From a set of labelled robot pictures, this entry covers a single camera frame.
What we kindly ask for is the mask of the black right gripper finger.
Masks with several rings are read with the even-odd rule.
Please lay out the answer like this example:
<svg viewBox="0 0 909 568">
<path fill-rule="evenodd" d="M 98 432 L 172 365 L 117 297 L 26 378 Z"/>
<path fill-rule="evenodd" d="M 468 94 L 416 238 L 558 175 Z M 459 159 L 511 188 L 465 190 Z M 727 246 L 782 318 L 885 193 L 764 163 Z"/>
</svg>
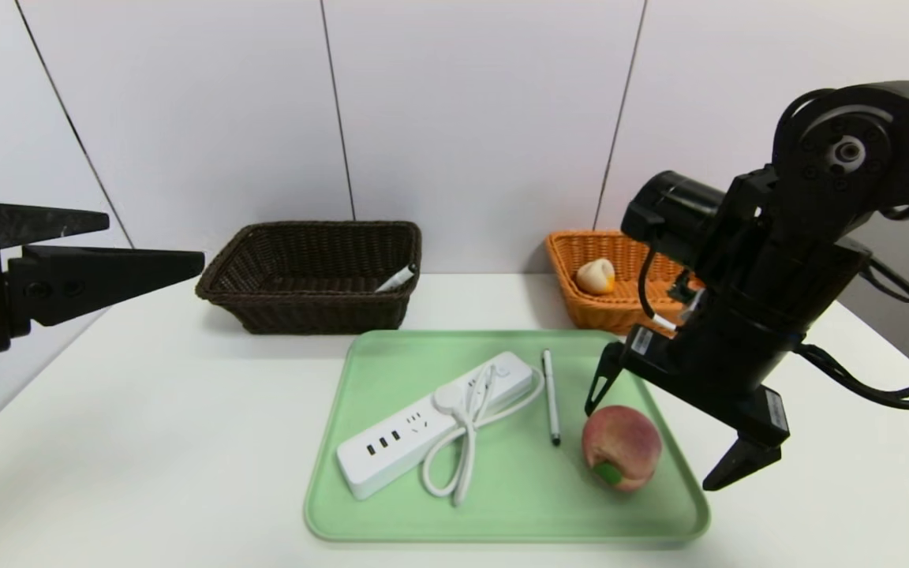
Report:
<svg viewBox="0 0 909 568">
<path fill-rule="evenodd" d="M 585 400 L 586 417 L 591 417 L 598 409 L 605 395 L 625 370 L 625 362 L 627 362 L 627 345 L 624 342 L 609 342 L 604 346 Z"/>
<path fill-rule="evenodd" d="M 737 435 L 728 452 L 702 481 L 704 491 L 719 491 L 743 480 L 782 457 L 780 445 L 765 445 L 744 434 Z"/>
</svg>

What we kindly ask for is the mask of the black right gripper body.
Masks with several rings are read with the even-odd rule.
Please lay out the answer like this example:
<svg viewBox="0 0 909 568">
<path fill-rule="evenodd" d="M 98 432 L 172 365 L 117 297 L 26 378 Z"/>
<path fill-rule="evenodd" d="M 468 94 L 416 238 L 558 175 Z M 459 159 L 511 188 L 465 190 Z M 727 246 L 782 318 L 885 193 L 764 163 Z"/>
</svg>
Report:
<svg viewBox="0 0 909 568">
<path fill-rule="evenodd" d="M 804 339 L 804 310 L 710 301 L 674 337 L 635 324 L 620 362 L 765 448 L 789 438 L 780 395 L 762 384 Z"/>
</svg>

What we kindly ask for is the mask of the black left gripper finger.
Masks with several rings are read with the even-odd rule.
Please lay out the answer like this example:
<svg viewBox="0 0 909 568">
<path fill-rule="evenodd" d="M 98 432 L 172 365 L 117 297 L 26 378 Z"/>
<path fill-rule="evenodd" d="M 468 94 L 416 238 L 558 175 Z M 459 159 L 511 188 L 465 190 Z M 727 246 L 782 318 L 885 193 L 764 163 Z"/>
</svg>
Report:
<svg viewBox="0 0 909 568">
<path fill-rule="evenodd" d="M 5 273 L 9 330 L 53 327 L 85 314 L 195 278 L 202 252 L 169 249 L 22 247 Z"/>
<path fill-rule="evenodd" d="M 0 204 L 0 249 L 108 230 L 104 212 Z"/>
</svg>

